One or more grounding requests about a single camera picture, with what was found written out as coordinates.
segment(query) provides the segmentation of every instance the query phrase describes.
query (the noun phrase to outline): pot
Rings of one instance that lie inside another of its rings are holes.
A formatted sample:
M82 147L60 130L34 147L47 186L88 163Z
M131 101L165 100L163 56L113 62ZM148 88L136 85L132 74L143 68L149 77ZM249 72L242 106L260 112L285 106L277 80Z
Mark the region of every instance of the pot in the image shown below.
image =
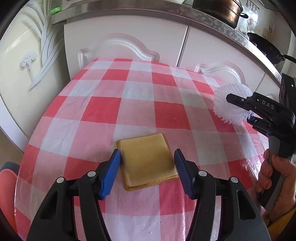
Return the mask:
M182 4L185 0L167 0L167 1Z
M219 19L232 28L237 27L239 17L249 17L242 13L243 8L239 0L194 0L192 7Z
M292 56L282 54L272 43L258 34L247 33L250 41L266 55L272 64L278 64L285 59L296 63L296 59Z

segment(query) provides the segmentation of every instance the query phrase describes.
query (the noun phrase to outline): frying pan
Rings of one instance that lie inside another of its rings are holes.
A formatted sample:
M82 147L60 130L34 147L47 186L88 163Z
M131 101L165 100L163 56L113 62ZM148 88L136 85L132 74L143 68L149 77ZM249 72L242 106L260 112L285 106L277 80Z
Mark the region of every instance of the frying pan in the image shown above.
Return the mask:
M250 41L256 45L256 47L266 54L266 57L272 64L278 64L285 59L288 59L294 63L296 63L296 58L292 56L282 54L272 43L270 43L267 39L259 36L254 33L247 33Z

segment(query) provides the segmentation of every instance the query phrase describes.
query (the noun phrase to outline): white plastic dish brush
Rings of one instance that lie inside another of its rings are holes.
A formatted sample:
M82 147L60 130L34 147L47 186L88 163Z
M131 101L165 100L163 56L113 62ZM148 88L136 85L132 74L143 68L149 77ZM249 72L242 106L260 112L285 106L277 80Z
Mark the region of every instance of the white plastic dish brush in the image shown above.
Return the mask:
M219 118L222 118L224 123L239 125L243 120L246 120L254 113L244 110L226 100L228 94L235 94L243 98L252 96L253 93L243 84L229 84L217 88L214 92L214 113Z

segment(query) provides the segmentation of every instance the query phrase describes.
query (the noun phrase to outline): red and white checkered tablecloth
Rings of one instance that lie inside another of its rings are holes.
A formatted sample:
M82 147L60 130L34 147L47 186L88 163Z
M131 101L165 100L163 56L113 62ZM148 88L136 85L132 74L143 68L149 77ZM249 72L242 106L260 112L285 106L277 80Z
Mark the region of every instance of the red and white checkered tablecloth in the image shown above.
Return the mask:
M158 132L172 151L214 177L236 176L253 196L267 139L252 127L223 123L213 112L224 83L166 64L95 59L62 90L41 118L25 151L16 185L15 219L26 239L30 224L57 177L80 178L107 161L119 139ZM179 179L127 192L118 172L100 207L112 241L185 240L195 201ZM220 205L212 233L216 240ZM75 199L80 240L85 240Z

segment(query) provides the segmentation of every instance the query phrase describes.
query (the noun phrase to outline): metal screw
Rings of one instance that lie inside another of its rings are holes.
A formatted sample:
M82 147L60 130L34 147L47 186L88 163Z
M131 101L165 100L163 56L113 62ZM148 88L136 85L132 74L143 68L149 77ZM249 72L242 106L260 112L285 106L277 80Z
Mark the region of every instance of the metal screw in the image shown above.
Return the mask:
M65 180L65 179L64 179L63 177L59 177L59 178L57 179L57 183L62 183L64 180Z
M237 177L232 177L230 180L231 180L233 183L238 183L238 182L239 182L239 180L237 179Z
M89 177L94 177L96 175L96 172L95 171L90 171L87 175Z
M199 171L198 174L202 177L205 177L207 175L207 172L205 171Z

